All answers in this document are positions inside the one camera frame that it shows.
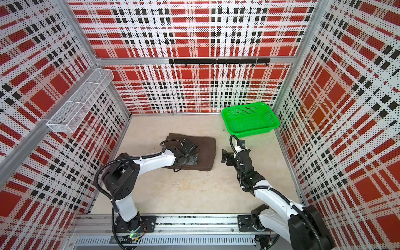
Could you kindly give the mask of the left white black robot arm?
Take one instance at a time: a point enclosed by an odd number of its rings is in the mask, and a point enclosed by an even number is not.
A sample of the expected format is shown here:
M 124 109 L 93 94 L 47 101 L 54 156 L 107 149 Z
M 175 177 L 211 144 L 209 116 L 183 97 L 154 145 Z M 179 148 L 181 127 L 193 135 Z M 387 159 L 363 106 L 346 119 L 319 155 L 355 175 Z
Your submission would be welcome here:
M 158 153 L 120 154 L 95 174 L 94 185 L 112 203 L 112 213 L 118 214 L 116 223 L 123 232 L 146 227 L 132 197 L 138 177 L 159 168 L 172 167 L 173 171 L 179 172 L 185 165 L 197 164 L 198 146 L 190 140 L 169 139 L 160 142 L 159 146 L 161 151 Z

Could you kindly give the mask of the brown trousers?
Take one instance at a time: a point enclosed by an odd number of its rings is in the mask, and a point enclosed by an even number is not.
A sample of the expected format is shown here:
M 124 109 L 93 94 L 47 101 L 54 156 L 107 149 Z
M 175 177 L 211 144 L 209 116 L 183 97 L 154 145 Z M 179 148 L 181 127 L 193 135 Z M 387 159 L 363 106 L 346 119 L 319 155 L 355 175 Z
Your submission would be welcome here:
M 198 154 L 197 165 L 186 164 L 182 167 L 182 170 L 195 170 L 208 172 L 212 170 L 215 156 L 216 156 L 216 139 L 213 137 L 202 137 L 202 136 L 189 136 L 184 134 L 169 133 L 166 140 L 179 140 L 193 142 L 198 146 L 196 153 Z

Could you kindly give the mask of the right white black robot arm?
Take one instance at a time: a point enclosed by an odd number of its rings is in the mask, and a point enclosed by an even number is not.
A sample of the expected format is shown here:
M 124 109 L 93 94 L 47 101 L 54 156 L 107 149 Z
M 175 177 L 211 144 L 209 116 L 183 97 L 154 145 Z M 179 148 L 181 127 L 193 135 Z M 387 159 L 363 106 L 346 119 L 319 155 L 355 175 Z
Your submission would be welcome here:
M 335 243 L 321 213 L 276 190 L 254 170 L 250 150 L 240 146 L 234 152 L 222 150 L 222 163 L 233 166 L 242 190 L 263 201 L 252 210 L 251 227 L 269 229 L 287 240 L 294 250 L 332 250 Z

